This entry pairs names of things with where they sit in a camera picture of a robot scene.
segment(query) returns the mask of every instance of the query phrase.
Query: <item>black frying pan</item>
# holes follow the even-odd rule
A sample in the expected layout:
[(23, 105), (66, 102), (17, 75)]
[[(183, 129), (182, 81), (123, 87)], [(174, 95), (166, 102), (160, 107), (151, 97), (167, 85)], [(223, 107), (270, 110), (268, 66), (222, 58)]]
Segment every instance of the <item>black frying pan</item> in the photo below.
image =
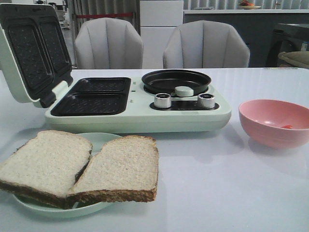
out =
[(159, 70), (145, 74), (141, 78), (145, 88), (153, 93), (173, 95), (175, 87), (187, 86), (193, 89), (194, 95), (207, 90), (211, 78), (206, 74), (189, 70)]

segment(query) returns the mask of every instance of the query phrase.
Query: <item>open lid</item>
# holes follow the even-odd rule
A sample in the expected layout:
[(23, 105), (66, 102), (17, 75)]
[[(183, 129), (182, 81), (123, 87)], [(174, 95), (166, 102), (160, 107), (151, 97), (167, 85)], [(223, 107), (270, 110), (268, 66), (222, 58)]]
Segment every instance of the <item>open lid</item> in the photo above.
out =
[(70, 56), (52, 6), (0, 4), (0, 63), (18, 102), (49, 107), (56, 100), (53, 89), (72, 83)]

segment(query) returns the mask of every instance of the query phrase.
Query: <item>breakfast machine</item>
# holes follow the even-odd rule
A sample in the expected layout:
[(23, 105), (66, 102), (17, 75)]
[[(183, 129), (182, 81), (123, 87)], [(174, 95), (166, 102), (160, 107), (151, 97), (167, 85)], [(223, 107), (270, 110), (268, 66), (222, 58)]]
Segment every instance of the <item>breakfast machine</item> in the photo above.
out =
[(0, 63), (13, 97), (46, 108), (46, 122), (56, 130), (212, 131), (231, 117), (211, 78), (195, 71), (74, 80), (61, 26), (49, 5), (0, 4)]

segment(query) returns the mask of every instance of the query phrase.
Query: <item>gray chair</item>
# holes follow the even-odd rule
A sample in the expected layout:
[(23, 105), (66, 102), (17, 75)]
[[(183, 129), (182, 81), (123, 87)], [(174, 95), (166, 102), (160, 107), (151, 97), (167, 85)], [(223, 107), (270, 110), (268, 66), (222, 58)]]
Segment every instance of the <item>gray chair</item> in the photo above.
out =
[(81, 26), (75, 56), (78, 69), (141, 69), (143, 42), (128, 21), (93, 19)]
[(250, 51), (235, 28), (212, 21), (177, 26), (163, 53), (165, 69), (245, 68)]

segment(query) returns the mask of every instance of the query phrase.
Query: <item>toast slice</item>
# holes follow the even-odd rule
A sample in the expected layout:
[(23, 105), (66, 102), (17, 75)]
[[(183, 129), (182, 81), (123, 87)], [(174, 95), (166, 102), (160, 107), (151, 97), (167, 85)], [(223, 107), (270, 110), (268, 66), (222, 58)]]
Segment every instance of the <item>toast slice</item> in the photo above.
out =
[(59, 208), (70, 208), (67, 193), (89, 162), (92, 144), (82, 136), (45, 130), (0, 163), (0, 189)]
[(82, 202), (154, 201), (158, 182), (156, 141), (129, 135), (107, 142), (71, 188)]

